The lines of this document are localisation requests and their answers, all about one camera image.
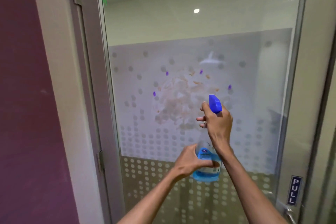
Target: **spray bottle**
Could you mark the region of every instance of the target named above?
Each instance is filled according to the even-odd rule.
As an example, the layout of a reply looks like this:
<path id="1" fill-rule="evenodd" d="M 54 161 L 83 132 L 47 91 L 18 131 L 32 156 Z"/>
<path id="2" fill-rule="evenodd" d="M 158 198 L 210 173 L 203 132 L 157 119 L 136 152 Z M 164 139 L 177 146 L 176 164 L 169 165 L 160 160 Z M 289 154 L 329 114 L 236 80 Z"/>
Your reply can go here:
<path id="1" fill-rule="evenodd" d="M 218 114 L 222 111 L 222 105 L 219 99 L 215 95 L 209 95 L 210 109 Z M 202 133 L 199 137 L 199 143 L 196 147 L 196 155 L 199 159 L 211 159 L 219 163 L 219 167 L 202 167 L 196 170 L 192 177 L 200 182 L 214 182 L 219 180 L 219 173 L 221 171 L 221 159 L 217 155 L 215 148 L 212 146 L 208 130 L 202 129 Z"/>

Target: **door handle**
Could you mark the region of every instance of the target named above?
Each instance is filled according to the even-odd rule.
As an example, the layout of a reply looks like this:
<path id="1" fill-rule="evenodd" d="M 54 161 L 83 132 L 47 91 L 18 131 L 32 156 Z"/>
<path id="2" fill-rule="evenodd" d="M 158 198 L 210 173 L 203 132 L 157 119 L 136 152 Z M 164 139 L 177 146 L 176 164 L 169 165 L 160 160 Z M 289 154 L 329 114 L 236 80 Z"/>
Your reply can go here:
<path id="1" fill-rule="evenodd" d="M 290 224 L 296 224 L 296 221 L 294 220 L 292 213 L 293 213 L 292 209 L 290 209 L 290 208 L 285 209 L 285 217 L 287 218 L 289 223 Z"/>

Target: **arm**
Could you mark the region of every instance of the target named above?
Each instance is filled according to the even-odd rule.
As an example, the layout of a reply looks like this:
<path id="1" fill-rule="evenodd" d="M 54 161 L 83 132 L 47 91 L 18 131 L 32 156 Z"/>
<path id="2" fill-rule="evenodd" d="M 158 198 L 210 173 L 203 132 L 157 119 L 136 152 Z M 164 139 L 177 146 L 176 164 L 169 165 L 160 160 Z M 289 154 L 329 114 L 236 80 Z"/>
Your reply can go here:
<path id="1" fill-rule="evenodd" d="M 287 223 L 235 157 L 229 144 L 233 118 L 224 106 L 222 109 L 223 111 L 216 115 L 211 111 L 209 105 L 203 102 L 201 110 L 205 116 L 199 117 L 197 120 L 206 121 L 206 123 L 200 124 L 200 126 L 202 128 L 208 128 L 212 145 L 230 175 L 249 223 Z"/>
<path id="2" fill-rule="evenodd" d="M 196 144 L 186 146 L 165 178 L 129 211 L 118 224 L 152 223 L 163 201 L 177 181 L 188 177 L 201 167 L 219 166 L 219 163 L 211 160 L 198 159 L 195 150 Z"/>

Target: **pull sign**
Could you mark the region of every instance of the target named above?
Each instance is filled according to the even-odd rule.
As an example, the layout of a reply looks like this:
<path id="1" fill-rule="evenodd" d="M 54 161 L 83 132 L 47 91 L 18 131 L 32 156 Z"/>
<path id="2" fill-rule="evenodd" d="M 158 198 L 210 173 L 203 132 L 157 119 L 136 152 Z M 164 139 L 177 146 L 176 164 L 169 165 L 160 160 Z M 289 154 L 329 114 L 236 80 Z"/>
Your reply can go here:
<path id="1" fill-rule="evenodd" d="M 289 188 L 287 205 L 296 206 L 296 200 L 299 197 L 300 185 L 302 183 L 302 177 L 292 176 L 291 186 Z"/>

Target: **bottle label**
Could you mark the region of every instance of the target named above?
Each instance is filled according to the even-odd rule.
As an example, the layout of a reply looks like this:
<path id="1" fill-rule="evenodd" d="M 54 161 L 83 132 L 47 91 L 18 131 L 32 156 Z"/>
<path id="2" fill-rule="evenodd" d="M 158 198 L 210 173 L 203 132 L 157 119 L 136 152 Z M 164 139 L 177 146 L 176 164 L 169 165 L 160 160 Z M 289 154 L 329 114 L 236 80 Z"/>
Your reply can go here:
<path id="1" fill-rule="evenodd" d="M 207 174 L 216 174 L 219 173 L 221 170 L 222 161 L 217 154 L 213 154 L 207 148 L 201 148 L 198 153 L 199 159 L 211 159 L 219 163 L 219 167 L 202 167 L 200 168 L 199 172 L 207 173 Z"/>

